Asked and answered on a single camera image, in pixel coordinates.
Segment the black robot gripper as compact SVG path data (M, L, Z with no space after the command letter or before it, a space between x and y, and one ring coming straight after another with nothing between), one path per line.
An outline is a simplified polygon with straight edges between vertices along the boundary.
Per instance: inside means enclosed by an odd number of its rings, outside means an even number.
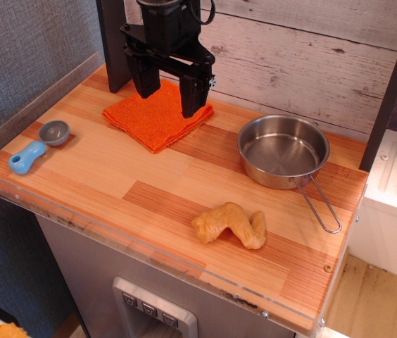
M215 57L199 41L201 27L212 23L216 7L210 3L207 19L200 1L138 1L143 23L125 23L127 65L141 98L160 89L159 70L179 77L182 116L192 118L204 107L213 86Z

